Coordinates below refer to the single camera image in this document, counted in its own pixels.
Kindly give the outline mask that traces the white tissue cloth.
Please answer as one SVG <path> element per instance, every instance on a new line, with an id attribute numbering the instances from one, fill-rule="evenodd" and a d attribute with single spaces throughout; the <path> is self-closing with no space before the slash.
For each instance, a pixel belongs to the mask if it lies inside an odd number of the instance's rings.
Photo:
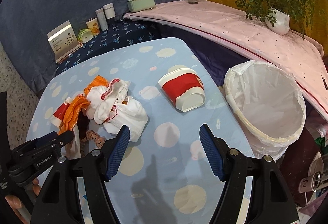
<path id="1" fill-rule="evenodd" d="M 90 105 L 86 116 L 103 125 L 109 134 L 117 134 L 126 125 L 130 129 L 130 141 L 136 142 L 144 131 L 148 116 L 142 104 L 128 94 L 129 85 L 128 81 L 114 78 L 107 88 L 91 88 L 87 95 Z"/>

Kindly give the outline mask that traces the yellow small box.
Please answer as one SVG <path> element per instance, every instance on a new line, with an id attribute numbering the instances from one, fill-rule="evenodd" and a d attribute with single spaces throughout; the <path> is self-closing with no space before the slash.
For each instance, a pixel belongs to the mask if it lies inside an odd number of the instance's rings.
<path id="1" fill-rule="evenodd" d="M 89 19 L 86 22 L 86 25 L 88 29 L 91 31 L 91 33 L 93 34 L 93 36 L 97 36 L 100 33 L 98 20 L 96 17 Z"/>

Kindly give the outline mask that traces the pink dotted scrunchie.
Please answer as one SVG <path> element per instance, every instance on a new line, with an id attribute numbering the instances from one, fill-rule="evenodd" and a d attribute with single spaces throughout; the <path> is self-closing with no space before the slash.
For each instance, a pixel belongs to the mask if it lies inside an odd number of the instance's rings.
<path id="1" fill-rule="evenodd" d="M 84 150 L 84 147 L 90 141 L 93 141 L 95 146 L 98 149 L 101 149 L 102 146 L 104 145 L 105 141 L 106 141 L 106 138 L 101 137 L 98 133 L 96 133 L 93 130 L 86 131 L 85 137 L 80 140 L 80 152 L 81 152 L 82 157 L 84 157 L 86 155 L 86 151 Z"/>

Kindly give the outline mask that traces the white lined trash bin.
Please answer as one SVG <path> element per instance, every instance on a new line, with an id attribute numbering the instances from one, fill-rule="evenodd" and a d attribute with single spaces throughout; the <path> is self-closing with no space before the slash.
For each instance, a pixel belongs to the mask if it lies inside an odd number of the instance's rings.
<path id="1" fill-rule="evenodd" d="M 227 103 L 257 158 L 281 158 L 300 138 L 306 105 L 295 79 L 277 66 L 247 61 L 228 69 Z"/>

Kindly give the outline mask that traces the metal can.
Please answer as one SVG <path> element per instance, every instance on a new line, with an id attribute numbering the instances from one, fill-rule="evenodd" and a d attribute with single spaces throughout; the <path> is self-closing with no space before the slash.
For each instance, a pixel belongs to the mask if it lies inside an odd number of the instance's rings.
<path id="1" fill-rule="evenodd" d="M 311 192 L 317 190 L 321 184 L 322 174 L 320 171 L 301 180 L 298 191 L 299 193 Z"/>

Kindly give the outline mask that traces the navy floral cloth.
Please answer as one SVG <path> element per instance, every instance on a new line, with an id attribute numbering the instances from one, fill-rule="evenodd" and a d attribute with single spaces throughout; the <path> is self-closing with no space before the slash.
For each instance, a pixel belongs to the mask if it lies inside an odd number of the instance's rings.
<path id="1" fill-rule="evenodd" d="M 158 25 L 146 21 L 120 20 L 82 45 L 57 66 L 56 75 L 94 56 L 129 45 L 161 38 Z"/>

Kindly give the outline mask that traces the dark red stool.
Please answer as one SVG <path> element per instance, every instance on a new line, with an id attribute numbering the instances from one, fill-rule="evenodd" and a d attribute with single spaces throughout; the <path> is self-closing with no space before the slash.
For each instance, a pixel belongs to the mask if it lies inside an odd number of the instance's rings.
<path id="1" fill-rule="evenodd" d="M 319 150 L 310 132 L 304 128 L 299 139 L 291 144 L 285 151 L 284 157 L 279 159 L 280 171 L 296 206 L 304 207 L 305 198 L 309 201 L 313 194 L 312 191 L 307 195 L 299 193 L 298 186 L 302 179 L 308 177 L 309 167 Z"/>

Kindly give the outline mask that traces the white jar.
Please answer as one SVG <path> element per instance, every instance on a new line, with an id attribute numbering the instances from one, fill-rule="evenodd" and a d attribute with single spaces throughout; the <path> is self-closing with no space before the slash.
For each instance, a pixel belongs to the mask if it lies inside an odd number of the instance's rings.
<path id="1" fill-rule="evenodd" d="M 112 19 L 116 16 L 115 8 L 113 3 L 109 3 L 103 6 L 103 11 L 105 13 L 106 19 Z"/>

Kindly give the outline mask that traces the large red white paper cup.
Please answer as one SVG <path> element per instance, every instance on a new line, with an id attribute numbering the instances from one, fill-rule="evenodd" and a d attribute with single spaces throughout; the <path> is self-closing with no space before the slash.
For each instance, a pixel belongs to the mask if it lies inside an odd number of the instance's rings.
<path id="1" fill-rule="evenodd" d="M 204 84 L 195 70 L 176 69 L 158 81 L 159 86 L 177 110 L 186 113 L 205 103 Z"/>

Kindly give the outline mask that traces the pink bed sheet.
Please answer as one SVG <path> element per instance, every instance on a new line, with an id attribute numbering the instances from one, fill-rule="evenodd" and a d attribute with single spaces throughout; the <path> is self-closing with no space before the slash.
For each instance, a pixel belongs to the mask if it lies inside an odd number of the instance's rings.
<path id="1" fill-rule="evenodd" d="M 327 119 L 327 90 L 321 78 L 327 83 L 327 70 L 323 47 L 314 39 L 293 30 L 279 35 L 260 21 L 246 19 L 241 10 L 207 0 L 166 2 L 124 17 L 186 30 L 250 60 L 276 65 L 295 78 L 304 98 Z"/>

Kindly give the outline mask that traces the orange snack wrapper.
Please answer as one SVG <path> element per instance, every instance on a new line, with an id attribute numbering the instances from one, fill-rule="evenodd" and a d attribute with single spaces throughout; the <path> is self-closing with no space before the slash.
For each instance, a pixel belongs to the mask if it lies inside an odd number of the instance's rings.
<path id="1" fill-rule="evenodd" d="M 89 94 L 91 88 L 93 87 L 109 87 L 109 81 L 100 75 L 97 75 L 94 80 L 84 89 L 84 94 L 77 95 L 73 101 L 70 103 L 68 109 L 66 109 L 63 124 L 59 130 L 59 135 L 66 132 L 72 131 L 74 126 L 78 122 L 79 114 L 82 110 L 87 110 L 90 105 L 90 101 L 87 100 L 87 95 Z"/>

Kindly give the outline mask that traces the small red white paper cup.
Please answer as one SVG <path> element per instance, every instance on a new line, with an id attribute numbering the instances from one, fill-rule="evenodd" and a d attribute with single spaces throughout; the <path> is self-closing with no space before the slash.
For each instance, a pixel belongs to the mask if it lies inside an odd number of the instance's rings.
<path id="1" fill-rule="evenodd" d="M 58 107 L 57 110 L 53 113 L 52 117 L 50 118 L 50 122 L 57 128 L 61 128 L 63 125 L 63 119 L 66 113 L 66 110 L 72 103 L 73 99 L 68 97 L 65 101 Z"/>

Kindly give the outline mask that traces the black hair clip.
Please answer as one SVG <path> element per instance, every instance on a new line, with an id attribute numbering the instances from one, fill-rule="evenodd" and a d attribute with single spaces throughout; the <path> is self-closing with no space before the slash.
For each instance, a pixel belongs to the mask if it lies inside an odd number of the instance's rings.
<path id="1" fill-rule="evenodd" d="M 323 81 L 323 85 L 325 87 L 326 90 L 328 90 L 328 84 L 326 83 L 325 78 L 321 75 L 322 81 Z"/>

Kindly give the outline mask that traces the light blue planet tablecloth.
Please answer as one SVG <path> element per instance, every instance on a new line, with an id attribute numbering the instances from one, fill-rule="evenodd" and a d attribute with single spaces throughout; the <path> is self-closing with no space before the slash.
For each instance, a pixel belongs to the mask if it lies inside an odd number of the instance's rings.
<path id="1" fill-rule="evenodd" d="M 159 85 L 180 68 L 198 74 L 205 102 L 186 113 L 176 109 Z M 131 141 L 117 175 L 106 188 L 121 223 L 208 223 L 223 190 L 202 148 L 199 130 L 213 134 L 245 155 L 252 153 L 241 127 L 206 69 L 185 42 L 164 38 L 96 56 L 55 77 L 46 87 L 28 130 L 28 139 L 57 131 L 51 123 L 66 99 L 81 94 L 92 80 L 128 84 L 127 102 L 104 124 L 90 129 L 107 139 L 122 125 Z"/>

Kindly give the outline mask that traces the white tall bottle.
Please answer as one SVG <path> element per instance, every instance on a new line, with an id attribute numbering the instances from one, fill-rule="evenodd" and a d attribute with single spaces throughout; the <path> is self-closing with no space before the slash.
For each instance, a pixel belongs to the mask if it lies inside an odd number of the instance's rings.
<path id="1" fill-rule="evenodd" d="M 105 31 L 108 29 L 108 24 L 107 24 L 107 20 L 105 17 L 105 13 L 103 11 L 103 9 L 98 9 L 95 11 L 97 18 L 98 18 L 98 22 L 100 24 L 101 30 Z"/>

